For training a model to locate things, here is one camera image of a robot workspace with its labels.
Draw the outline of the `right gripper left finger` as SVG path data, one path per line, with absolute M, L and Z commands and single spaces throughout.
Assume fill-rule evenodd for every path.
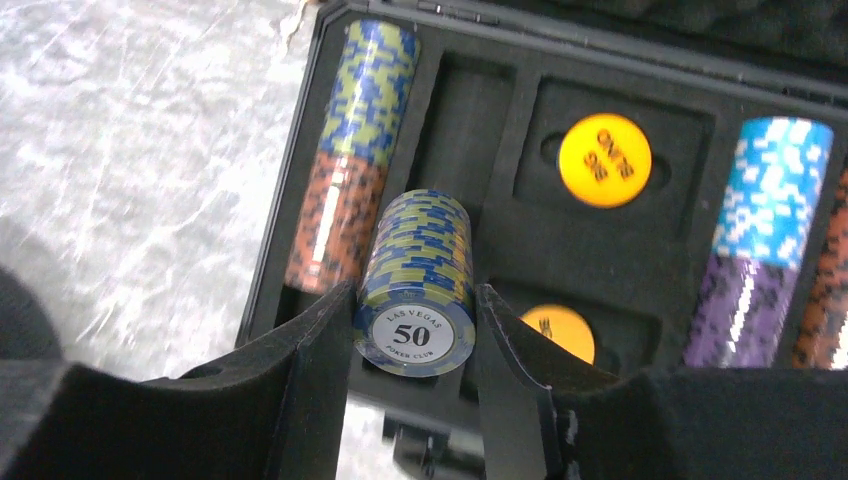
M 5 479 L 331 479 L 355 289 L 183 376 L 135 382 L 78 363 L 1 365 Z

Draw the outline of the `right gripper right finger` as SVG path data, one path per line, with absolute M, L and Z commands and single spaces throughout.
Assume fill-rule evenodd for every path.
M 843 479 L 847 375 L 649 368 L 618 378 L 476 288 L 490 479 Z

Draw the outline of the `blue yellow chip stack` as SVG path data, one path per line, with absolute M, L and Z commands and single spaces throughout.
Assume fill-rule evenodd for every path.
M 354 346 L 388 373 L 434 377 L 476 341 L 471 223 L 450 195 L 411 190 L 381 218 L 359 291 Z

